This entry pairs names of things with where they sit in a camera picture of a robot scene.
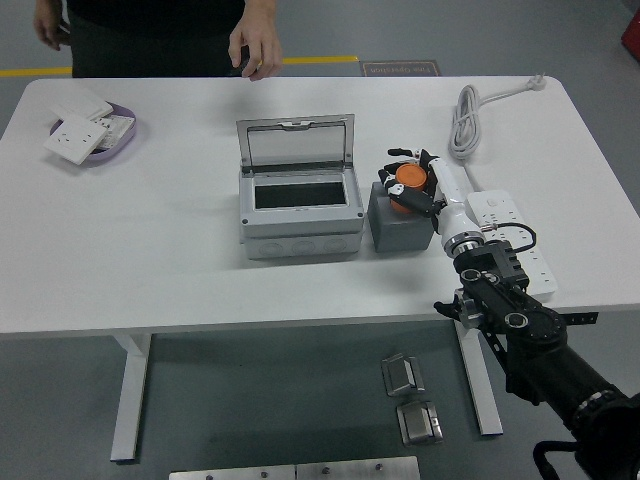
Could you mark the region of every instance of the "open lid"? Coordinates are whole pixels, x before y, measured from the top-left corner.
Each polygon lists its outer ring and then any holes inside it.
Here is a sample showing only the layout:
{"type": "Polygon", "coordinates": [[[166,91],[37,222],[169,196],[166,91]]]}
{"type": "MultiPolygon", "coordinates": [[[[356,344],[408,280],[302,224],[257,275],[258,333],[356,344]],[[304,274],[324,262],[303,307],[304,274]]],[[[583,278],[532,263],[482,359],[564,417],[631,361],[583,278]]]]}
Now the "open lid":
{"type": "Polygon", "coordinates": [[[242,171],[353,164],[353,114],[237,122],[242,171]]]}

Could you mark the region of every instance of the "purple tray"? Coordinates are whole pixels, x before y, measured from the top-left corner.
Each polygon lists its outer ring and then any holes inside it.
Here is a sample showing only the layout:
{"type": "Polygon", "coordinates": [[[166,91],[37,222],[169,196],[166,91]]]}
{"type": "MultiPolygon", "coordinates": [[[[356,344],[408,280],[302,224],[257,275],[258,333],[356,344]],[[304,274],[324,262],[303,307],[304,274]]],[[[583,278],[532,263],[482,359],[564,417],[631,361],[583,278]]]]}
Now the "purple tray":
{"type": "MultiPolygon", "coordinates": [[[[129,142],[129,140],[133,138],[133,136],[136,134],[136,131],[138,129],[138,122],[137,122],[136,116],[131,110],[129,110],[128,108],[121,107],[120,105],[116,105],[115,103],[111,103],[111,102],[107,102],[107,103],[113,107],[113,112],[111,112],[113,115],[120,115],[122,117],[131,117],[133,118],[133,124],[131,125],[131,128],[127,130],[127,133],[124,134],[124,136],[120,139],[120,141],[114,147],[111,147],[108,150],[94,150],[92,153],[89,154],[85,162],[102,162],[104,160],[108,160],[109,158],[113,157],[116,153],[118,153],[122,149],[122,147],[124,147],[129,142]]],[[[53,132],[55,132],[60,125],[62,125],[62,120],[58,120],[56,123],[53,124],[53,127],[51,127],[51,131],[49,132],[49,134],[52,135],[53,132]]]]}

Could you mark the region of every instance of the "electrical outlet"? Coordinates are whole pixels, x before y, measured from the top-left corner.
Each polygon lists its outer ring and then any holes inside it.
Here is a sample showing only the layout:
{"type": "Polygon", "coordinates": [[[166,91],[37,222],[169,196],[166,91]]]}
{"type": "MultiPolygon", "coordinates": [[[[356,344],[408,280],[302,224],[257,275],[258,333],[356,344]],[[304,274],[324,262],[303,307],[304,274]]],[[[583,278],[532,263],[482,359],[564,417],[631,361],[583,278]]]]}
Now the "electrical outlet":
{"type": "Polygon", "coordinates": [[[107,134],[102,125],[70,114],[44,142],[44,147],[80,165],[107,134]]]}
{"type": "Polygon", "coordinates": [[[100,125],[101,127],[106,128],[107,130],[111,127],[111,119],[106,117],[96,118],[93,123],[96,125],[100,125]]]}
{"type": "MultiPolygon", "coordinates": [[[[518,212],[513,199],[504,190],[474,192],[469,194],[467,201],[479,226],[504,222],[527,225],[518,212]]],[[[499,228],[485,233],[485,237],[487,240],[508,240],[513,248],[521,247],[531,241],[529,233],[517,227],[499,228]]],[[[536,295],[553,293],[558,289],[558,282],[542,256],[539,245],[519,253],[518,260],[529,277],[530,283],[527,287],[529,295],[535,297],[536,295]]]]}

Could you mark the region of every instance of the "cable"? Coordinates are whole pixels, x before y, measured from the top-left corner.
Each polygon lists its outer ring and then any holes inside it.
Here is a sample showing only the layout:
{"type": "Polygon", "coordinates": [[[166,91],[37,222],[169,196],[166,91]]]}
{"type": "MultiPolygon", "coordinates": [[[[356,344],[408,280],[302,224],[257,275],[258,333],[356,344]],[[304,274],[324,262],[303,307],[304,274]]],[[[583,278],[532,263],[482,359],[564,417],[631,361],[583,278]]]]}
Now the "cable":
{"type": "Polygon", "coordinates": [[[533,230],[533,228],[531,228],[528,225],[525,225],[524,223],[518,223],[518,222],[491,223],[489,225],[483,225],[482,227],[480,227],[480,230],[483,232],[488,232],[491,230],[498,230],[499,228],[505,228],[505,227],[522,228],[523,230],[526,230],[527,232],[529,232],[529,235],[531,235],[531,242],[526,245],[523,245],[522,247],[514,248],[513,253],[526,252],[527,250],[530,250],[533,247],[535,247],[536,243],[538,243],[538,235],[536,234],[536,232],[533,230]]]}
{"type": "Polygon", "coordinates": [[[539,442],[533,449],[533,461],[538,467],[538,472],[544,480],[560,480],[556,470],[545,457],[548,452],[575,452],[578,449],[577,442],[539,442]]]}
{"type": "Polygon", "coordinates": [[[482,98],[473,85],[464,87],[460,92],[458,104],[453,113],[453,125],[449,136],[451,155],[458,160],[465,160],[478,148],[482,137],[479,118],[482,105],[529,90],[542,90],[546,84],[547,80],[544,78],[544,74],[534,75],[519,88],[482,98]]]}

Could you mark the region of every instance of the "metal plate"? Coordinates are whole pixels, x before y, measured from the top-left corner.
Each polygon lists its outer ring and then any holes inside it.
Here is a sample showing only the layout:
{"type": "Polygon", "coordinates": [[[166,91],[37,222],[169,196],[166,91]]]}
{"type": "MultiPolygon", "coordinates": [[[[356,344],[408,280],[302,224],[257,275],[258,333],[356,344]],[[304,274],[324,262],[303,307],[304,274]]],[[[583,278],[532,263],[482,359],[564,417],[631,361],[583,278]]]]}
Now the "metal plate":
{"type": "Polygon", "coordinates": [[[297,480],[420,480],[416,457],[298,465],[297,480]]]}
{"type": "Polygon", "coordinates": [[[420,480],[416,457],[176,472],[169,480],[420,480]]]}
{"type": "Polygon", "coordinates": [[[230,468],[225,470],[202,470],[199,472],[176,472],[169,480],[296,480],[295,465],[271,467],[230,468]]]}

